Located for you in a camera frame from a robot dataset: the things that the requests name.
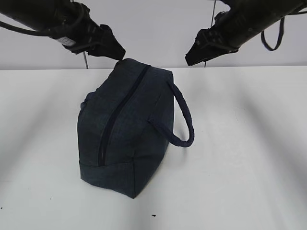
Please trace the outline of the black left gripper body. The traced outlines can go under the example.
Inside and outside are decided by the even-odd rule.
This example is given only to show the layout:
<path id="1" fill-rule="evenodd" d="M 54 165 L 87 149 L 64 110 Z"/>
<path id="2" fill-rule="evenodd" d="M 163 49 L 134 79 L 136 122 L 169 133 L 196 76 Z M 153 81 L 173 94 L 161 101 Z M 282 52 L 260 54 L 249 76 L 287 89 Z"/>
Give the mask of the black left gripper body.
<path id="1" fill-rule="evenodd" d="M 47 2 L 48 36 L 68 48 L 100 46 L 105 33 L 90 18 L 89 8 L 79 2 Z"/>

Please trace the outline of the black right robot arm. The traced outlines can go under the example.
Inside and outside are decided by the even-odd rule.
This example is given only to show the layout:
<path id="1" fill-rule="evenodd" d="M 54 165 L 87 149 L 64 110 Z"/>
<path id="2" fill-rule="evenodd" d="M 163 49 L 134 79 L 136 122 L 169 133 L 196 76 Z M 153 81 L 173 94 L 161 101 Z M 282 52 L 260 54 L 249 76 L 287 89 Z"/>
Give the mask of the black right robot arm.
<path id="1" fill-rule="evenodd" d="M 212 26 L 201 29 L 194 44 L 185 55 L 186 63 L 194 66 L 222 55 L 233 54 L 257 35 L 269 51 L 279 48 L 284 35 L 284 21 L 288 15 L 306 13 L 305 0 L 225 0 L 228 11 L 212 17 Z M 279 36 L 272 48 L 265 40 L 264 30 L 279 22 Z"/>

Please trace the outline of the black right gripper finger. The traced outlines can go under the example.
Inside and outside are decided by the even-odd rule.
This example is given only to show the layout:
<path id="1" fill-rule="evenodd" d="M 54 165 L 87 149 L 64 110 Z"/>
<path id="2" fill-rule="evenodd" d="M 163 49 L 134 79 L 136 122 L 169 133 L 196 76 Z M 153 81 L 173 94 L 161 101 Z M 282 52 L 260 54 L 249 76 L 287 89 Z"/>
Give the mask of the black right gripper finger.
<path id="1" fill-rule="evenodd" d="M 232 53 L 236 53 L 239 51 L 239 48 L 236 47 L 218 47 L 218 46 L 212 46 L 212 45 L 208 45 L 208 56 L 206 58 L 206 61 L 215 59 L 217 57 L 220 57 L 222 55 L 226 55 L 226 54 L 232 54 Z"/>
<path id="2" fill-rule="evenodd" d="M 212 59 L 214 55 L 215 51 L 212 48 L 200 48 L 198 45 L 194 44 L 185 55 L 185 61 L 188 66 L 194 66 Z"/>

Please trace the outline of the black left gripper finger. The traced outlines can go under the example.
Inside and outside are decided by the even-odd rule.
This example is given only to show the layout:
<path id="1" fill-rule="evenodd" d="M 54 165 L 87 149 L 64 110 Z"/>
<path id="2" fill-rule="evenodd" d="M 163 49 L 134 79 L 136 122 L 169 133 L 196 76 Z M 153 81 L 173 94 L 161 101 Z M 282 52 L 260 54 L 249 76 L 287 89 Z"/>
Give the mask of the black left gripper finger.
<path id="1" fill-rule="evenodd" d="M 101 34 L 99 44 L 95 48 L 95 56 L 122 60 L 126 51 L 113 35 L 112 29 L 105 24 L 101 24 L 100 29 Z"/>
<path id="2" fill-rule="evenodd" d="M 76 44 L 74 46 L 64 46 L 64 48 L 76 55 L 82 52 L 87 52 L 88 55 L 93 57 L 101 56 L 101 54 L 98 52 L 98 43 L 88 43 L 83 45 Z"/>

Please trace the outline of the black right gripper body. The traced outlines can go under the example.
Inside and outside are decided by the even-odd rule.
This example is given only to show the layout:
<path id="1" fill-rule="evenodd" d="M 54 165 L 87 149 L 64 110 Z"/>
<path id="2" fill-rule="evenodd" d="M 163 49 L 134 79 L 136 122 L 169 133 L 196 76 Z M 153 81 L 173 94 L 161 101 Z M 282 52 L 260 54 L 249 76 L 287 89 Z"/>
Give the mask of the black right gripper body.
<path id="1" fill-rule="evenodd" d="M 238 16 L 238 11 L 222 11 L 214 17 L 214 24 L 208 29 L 201 29 L 193 44 L 194 50 L 202 50 L 208 47 L 215 47 L 227 52 L 237 52 L 239 46 L 230 44 L 229 34 L 225 25 Z"/>

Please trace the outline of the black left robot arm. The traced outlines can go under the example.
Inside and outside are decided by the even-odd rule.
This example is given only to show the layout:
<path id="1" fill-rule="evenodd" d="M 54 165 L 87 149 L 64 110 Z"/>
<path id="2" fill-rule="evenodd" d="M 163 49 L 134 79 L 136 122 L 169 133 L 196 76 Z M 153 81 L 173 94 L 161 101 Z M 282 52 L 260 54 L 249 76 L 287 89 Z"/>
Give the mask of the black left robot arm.
<path id="1" fill-rule="evenodd" d="M 122 60 L 125 49 L 108 25 L 98 25 L 90 9 L 72 0 L 2 0 L 1 14 L 27 26 L 27 29 L 4 22 L 0 26 L 20 34 L 49 37 L 74 54 L 87 52 L 94 57 Z"/>

